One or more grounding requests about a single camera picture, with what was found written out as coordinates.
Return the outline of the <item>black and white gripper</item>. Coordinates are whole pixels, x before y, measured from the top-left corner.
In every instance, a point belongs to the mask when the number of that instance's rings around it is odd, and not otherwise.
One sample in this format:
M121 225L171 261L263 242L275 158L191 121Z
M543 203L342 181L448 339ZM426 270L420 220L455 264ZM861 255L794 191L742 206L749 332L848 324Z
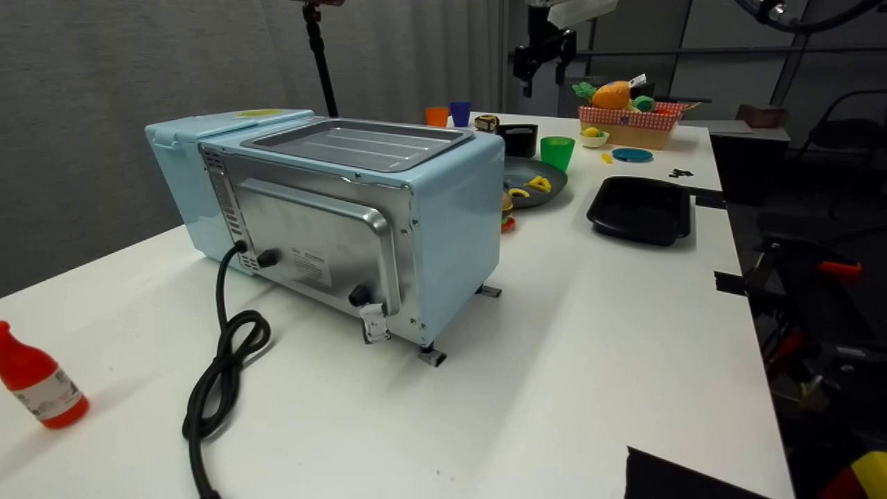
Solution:
M523 95L532 95L534 72L555 62L564 66L577 56L577 27L617 8L617 0L521 0L527 6L527 41L507 62Z

